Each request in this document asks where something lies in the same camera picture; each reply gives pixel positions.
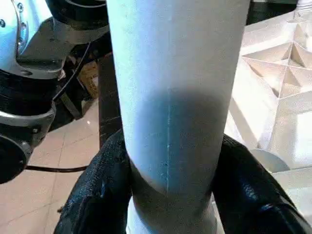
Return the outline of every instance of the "white tube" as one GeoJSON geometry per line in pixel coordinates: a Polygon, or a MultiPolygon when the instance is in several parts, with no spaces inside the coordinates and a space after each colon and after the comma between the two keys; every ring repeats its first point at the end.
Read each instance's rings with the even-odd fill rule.
{"type": "Polygon", "coordinates": [[[311,11],[312,10],[312,0],[298,0],[297,11],[311,11]]]}
{"type": "Polygon", "coordinates": [[[131,233],[214,233],[211,182],[249,0],[107,2],[131,233]]]}

